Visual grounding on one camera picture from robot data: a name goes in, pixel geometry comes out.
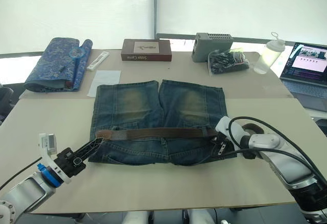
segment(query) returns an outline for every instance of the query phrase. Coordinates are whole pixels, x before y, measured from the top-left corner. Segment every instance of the belt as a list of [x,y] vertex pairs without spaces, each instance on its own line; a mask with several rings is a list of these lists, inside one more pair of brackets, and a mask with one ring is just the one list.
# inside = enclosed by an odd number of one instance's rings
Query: belt
[[201,138],[213,137],[218,134],[217,131],[207,129],[193,128],[149,128],[139,130],[100,130],[97,131],[97,137],[103,137],[106,140],[121,141],[140,139],[146,137],[164,137],[164,138]]

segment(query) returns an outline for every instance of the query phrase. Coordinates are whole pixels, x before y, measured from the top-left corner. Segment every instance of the white curtain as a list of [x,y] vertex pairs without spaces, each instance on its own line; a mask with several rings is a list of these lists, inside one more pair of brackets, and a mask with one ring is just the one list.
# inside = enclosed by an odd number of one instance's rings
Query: white curtain
[[153,38],[153,0],[0,0],[0,54],[43,51],[54,37],[93,48]]
[[158,33],[229,33],[234,37],[327,44],[327,0],[158,0]]

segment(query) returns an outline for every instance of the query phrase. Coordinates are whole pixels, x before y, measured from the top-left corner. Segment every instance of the brown book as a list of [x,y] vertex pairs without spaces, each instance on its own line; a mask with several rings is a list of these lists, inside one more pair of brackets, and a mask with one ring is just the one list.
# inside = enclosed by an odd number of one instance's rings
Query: brown book
[[123,61],[172,60],[170,41],[163,39],[125,39],[122,48]]

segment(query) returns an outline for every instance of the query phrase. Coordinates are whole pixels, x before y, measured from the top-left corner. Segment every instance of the black chair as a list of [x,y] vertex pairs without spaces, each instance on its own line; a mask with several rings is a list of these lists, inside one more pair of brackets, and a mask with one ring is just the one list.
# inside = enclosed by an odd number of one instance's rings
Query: black chair
[[14,91],[8,87],[0,88],[0,118],[4,120],[15,105],[11,104],[10,98]]

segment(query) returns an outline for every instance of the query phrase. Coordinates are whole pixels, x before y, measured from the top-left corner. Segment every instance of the black cable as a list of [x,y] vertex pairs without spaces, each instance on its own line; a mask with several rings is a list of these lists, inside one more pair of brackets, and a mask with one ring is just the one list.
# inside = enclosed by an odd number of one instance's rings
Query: black cable
[[9,178],[9,180],[7,180],[5,183],[3,183],[0,187],[0,191],[9,183],[11,182],[16,176],[18,176],[20,173],[22,173],[23,171],[25,171],[26,169],[28,169],[29,167],[31,167],[33,164],[35,164],[36,162],[40,161],[42,159],[42,157],[38,158],[37,160],[35,160],[33,163],[29,164],[28,166],[26,166],[24,169],[21,169],[19,172],[17,172],[16,174],[14,174],[11,178]]
[[315,169],[315,171],[318,173],[318,175],[321,176],[321,178],[324,179],[322,173],[320,172],[320,170],[318,169],[318,167],[314,164],[314,162],[309,158],[309,156],[298,146],[296,145],[293,141],[291,141],[286,135],[284,135],[282,132],[280,132],[278,129],[276,129],[275,127],[271,126],[270,124],[257,119],[257,118],[253,118],[253,117],[249,117],[249,116],[240,116],[240,117],[235,117],[233,119],[230,120],[229,124],[228,124],[228,131],[229,131],[229,135],[230,138],[232,139],[232,141],[239,147],[241,148],[241,146],[236,142],[236,140],[234,139],[234,136],[231,133],[231,124],[235,121],[235,120],[239,120],[239,119],[248,119],[248,120],[252,120],[252,121],[256,121],[261,123],[262,125],[265,125],[266,127],[268,127],[269,129],[271,129],[272,131],[276,132],[278,135],[280,135],[284,140],[286,140],[288,143],[290,143],[293,147],[295,147],[295,149],[297,149],[300,154],[303,155],[303,157],[309,162],[309,164],[311,164],[312,168]]
[[294,154],[291,154],[291,153],[288,153],[288,152],[285,152],[285,151],[282,151],[282,150],[271,149],[271,148],[245,148],[245,149],[229,152],[229,153],[226,153],[226,154],[222,154],[222,155],[216,157],[215,159],[224,158],[224,157],[229,156],[229,155],[240,154],[240,153],[245,153],[245,152],[273,152],[273,153],[284,154],[286,156],[289,156],[289,157],[299,161],[300,163],[302,163],[305,167],[307,167],[310,171],[312,171],[313,174],[316,175],[318,180],[320,180],[321,182],[323,182],[323,183],[325,183],[327,185],[327,182],[324,179],[324,177],[321,176],[320,174],[318,174],[318,172],[309,163],[304,161],[302,158],[299,158],[298,156],[295,156]]
[[215,211],[215,214],[216,214],[216,224],[218,224],[217,211],[216,211],[216,209],[214,209],[214,211]]

